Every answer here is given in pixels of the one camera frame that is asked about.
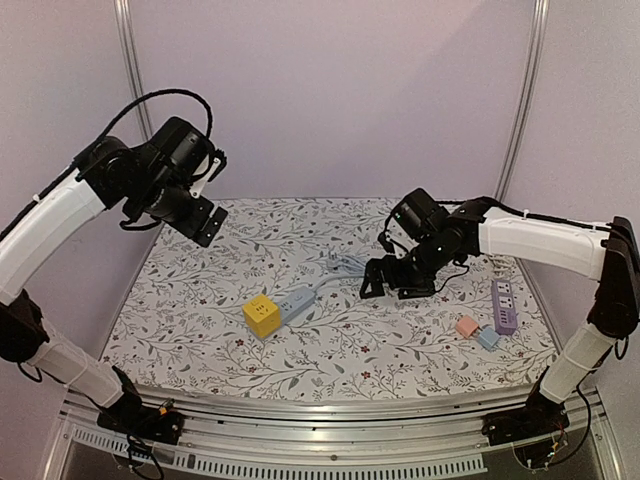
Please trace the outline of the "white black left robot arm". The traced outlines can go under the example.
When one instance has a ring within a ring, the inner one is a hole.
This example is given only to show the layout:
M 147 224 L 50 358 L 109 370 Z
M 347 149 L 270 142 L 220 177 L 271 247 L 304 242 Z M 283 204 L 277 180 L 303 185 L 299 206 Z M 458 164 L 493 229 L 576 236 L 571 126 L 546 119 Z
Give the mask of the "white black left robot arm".
M 162 96 L 198 102 L 206 127 L 173 116 L 146 142 L 130 147 L 113 136 L 116 124 L 135 107 Z M 39 375 L 84 394 L 102 419 L 128 434 L 141 433 L 170 411 L 144 406 L 134 383 L 60 334 L 26 290 L 45 263 L 86 224 L 116 205 L 120 228 L 144 232 L 167 225 L 206 248 L 227 217 L 203 196 L 204 186 L 226 167 L 226 154 L 211 140 L 215 117 L 199 94 L 181 88 L 147 93 L 125 106 L 1 233 L 1 357 L 29 365 Z

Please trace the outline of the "purple power strip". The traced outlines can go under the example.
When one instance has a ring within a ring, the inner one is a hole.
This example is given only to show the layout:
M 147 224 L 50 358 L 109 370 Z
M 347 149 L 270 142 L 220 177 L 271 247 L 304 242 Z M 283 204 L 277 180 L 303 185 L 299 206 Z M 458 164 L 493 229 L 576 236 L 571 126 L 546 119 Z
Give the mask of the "purple power strip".
M 491 294 L 495 331 L 500 335 L 513 335 L 518 328 L 518 321 L 511 283 L 493 280 Z

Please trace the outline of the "light blue plug adapter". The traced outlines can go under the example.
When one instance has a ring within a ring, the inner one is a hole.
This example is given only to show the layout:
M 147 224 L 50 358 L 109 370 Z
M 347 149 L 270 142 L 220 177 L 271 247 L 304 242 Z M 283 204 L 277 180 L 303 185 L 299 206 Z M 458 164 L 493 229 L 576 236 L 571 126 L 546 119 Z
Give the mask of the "light blue plug adapter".
M 500 335 L 491 326 L 485 326 L 476 330 L 474 338 L 485 350 L 492 351 L 497 346 Z

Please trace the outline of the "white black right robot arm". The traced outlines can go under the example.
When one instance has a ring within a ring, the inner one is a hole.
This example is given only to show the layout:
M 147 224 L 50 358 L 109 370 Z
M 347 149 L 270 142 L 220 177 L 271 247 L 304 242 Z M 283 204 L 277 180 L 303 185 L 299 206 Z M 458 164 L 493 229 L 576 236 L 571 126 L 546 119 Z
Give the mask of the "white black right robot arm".
M 585 223 L 518 211 L 491 197 L 462 201 L 448 211 L 418 188 L 388 218 L 416 245 L 398 258 L 384 237 L 378 239 L 386 254 L 366 263 L 363 299 L 381 297 L 387 289 L 401 299 L 430 297 L 440 269 L 480 255 L 527 260 L 597 282 L 586 320 L 536 381 L 524 406 L 495 418 L 514 423 L 524 435 L 537 436 L 559 419 L 570 394 L 639 324 L 639 249 L 624 217 Z

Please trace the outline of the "blue power strip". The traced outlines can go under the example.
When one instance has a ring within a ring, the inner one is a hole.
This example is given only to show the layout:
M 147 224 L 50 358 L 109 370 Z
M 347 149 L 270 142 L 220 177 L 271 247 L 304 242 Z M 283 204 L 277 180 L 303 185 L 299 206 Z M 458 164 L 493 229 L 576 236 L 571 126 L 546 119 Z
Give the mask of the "blue power strip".
M 308 287 L 300 287 L 289 293 L 284 299 L 276 302 L 279 308 L 282 324 L 289 323 L 293 318 L 310 307 L 316 299 L 316 292 Z

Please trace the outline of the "pink plug adapter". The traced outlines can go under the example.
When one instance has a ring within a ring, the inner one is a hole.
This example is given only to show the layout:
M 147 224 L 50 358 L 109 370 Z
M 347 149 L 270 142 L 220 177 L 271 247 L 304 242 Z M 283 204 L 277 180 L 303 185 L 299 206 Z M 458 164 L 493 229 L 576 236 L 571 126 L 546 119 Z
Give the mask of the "pink plug adapter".
M 479 328 L 479 324 L 467 315 L 460 317 L 455 325 L 455 330 L 465 339 L 473 337 Z

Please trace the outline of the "yellow cube socket adapter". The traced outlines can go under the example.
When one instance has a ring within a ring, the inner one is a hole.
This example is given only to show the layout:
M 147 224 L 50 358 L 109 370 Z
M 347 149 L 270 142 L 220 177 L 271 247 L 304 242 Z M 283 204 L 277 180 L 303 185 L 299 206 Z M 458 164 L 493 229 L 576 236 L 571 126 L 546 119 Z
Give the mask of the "yellow cube socket adapter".
M 248 301 L 242 313 L 246 325 L 259 339 L 267 338 L 282 325 L 280 308 L 264 294 Z

